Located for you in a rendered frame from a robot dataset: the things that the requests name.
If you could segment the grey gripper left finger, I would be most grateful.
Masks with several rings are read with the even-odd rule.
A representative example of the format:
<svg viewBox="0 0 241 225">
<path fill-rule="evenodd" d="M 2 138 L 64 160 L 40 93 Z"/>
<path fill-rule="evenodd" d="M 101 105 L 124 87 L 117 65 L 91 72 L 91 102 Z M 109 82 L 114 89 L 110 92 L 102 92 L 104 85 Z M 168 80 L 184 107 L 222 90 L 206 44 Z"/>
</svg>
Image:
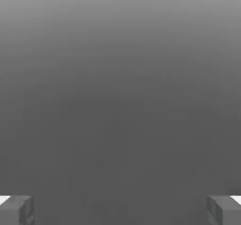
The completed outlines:
<svg viewBox="0 0 241 225">
<path fill-rule="evenodd" d="M 34 197 L 0 195 L 0 225 L 35 225 Z"/>
</svg>

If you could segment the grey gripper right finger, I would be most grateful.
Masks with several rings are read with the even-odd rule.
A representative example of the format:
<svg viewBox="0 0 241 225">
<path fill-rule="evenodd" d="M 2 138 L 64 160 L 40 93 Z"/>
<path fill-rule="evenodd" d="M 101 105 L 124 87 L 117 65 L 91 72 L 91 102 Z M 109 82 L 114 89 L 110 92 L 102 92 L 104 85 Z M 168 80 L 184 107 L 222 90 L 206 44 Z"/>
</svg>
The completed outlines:
<svg viewBox="0 0 241 225">
<path fill-rule="evenodd" d="M 209 225 L 241 225 L 241 195 L 208 196 Z"/>
</svg>

